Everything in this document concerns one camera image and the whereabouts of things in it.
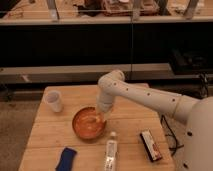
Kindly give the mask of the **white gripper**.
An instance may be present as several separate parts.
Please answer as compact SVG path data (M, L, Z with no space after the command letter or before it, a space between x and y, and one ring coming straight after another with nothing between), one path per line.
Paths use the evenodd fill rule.
M100 97L97 98L96 102L96 113L102 117L103 120L107 120L112 111L114 102L112 100L102 100Z

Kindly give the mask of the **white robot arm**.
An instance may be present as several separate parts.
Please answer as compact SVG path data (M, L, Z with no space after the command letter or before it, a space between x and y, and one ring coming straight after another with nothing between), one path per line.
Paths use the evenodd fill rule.
M196 99L187 95L137 86L125 82L121 70L98 80L98 111L105 115L121 96L186 125L180 171L213 171L213 97Z

